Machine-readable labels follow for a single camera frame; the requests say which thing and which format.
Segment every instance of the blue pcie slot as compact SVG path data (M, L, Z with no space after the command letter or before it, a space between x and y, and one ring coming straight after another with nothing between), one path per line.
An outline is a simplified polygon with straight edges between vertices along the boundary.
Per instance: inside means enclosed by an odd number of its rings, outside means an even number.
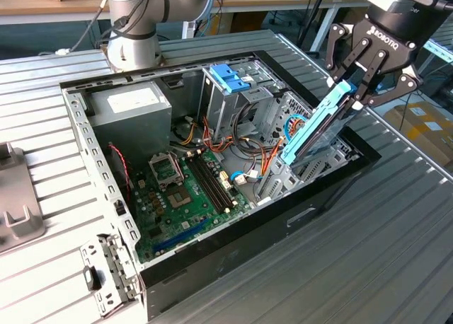
M296 160L298 150L305 144L309 137L316 132L318 126L328 117L334 115L338 110L338 103L341 101L345 94L353 91L347 81L341 81L322 101L316 108L315 113L305 123L305 125L297 131L283 149L281 155L282 160L291 165Z
M231 69L227 64L211 66L210 72L230 94L246 91L251 87L249 83L243 82L239 78L238 72Z
M159 243L153 247L154 252L158 252L160 250L165 250L167 248L175 246L177 243L180 243L187 238L193 236L194 234L201 232L203 228L205 227L205 224L209 221L209 219L205 219L201 221L199 224L192 226L191 228L188 228L184 232L181 232L177 234L176 236L167 239L166 241L163 241L162 243Z

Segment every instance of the motherboard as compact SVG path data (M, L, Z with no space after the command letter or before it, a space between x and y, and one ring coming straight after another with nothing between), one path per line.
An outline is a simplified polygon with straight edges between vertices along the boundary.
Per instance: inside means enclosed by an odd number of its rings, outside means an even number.
M192 158L161 154L149 166L132 178L134 219L142 235L136 250L142 262L250 209L248 200L223 179L211 151ZM174 183L166 185L169 179Z

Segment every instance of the ram slot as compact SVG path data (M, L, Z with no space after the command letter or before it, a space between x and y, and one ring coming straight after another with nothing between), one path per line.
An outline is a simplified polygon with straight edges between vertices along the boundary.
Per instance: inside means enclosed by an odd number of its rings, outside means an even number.
M204 175L212 182L212 186L215 188L217 195L222 199L223 205L225 208L233 207L233 203L229 199L229 196L225 193L224 188L220 185L219 181L214 177L209 167L207 167L206 162L202 158L198 158L195 162L199 165L200 169L203 171Z
M214 205L217 213L223 213L224 207L222 206L221 200L216 196L215 191L209 186L209 183L205 180L205 176L200 172L197 165L192 161L188 161L187 166L192 171L203 191L205 191L211 203Z

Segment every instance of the gray plastic stand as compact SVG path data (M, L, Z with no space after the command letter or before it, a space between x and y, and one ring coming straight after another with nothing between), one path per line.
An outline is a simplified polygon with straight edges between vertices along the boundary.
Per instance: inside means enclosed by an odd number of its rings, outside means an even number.
M21 149L0 143L0 252L45 231Z

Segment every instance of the sticker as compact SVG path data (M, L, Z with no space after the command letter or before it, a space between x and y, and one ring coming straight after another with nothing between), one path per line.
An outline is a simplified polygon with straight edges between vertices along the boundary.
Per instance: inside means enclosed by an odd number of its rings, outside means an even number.
M434 121L425 122L425 125L427 125L432 131L442 131L441 126L438 123L434 122Z
M426 115L425 111L421 109L420 107L414 107L410 108L413 114L417 115L418 117L422 117L423 115Z
M159 99L150 88L143 88L137 91L115 94L110 96L107 101L114 113L121 113L153 105L158 103Z

